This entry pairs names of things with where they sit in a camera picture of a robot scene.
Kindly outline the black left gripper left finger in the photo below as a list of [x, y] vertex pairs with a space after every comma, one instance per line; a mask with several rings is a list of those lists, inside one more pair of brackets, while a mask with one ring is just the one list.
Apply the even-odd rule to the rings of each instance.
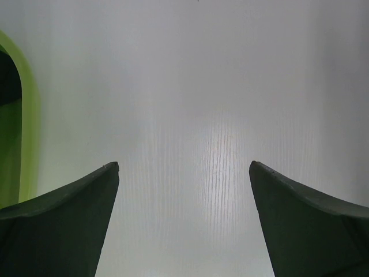
[[118, 186], [110, 162], [1, 209], [1, 276], [95, 276]]

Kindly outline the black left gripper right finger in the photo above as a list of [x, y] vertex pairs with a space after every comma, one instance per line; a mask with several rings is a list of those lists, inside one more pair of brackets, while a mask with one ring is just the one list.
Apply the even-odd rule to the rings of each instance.
[[249, 167], [275, 276], [368, 276], [368, 208], [278, 173]]

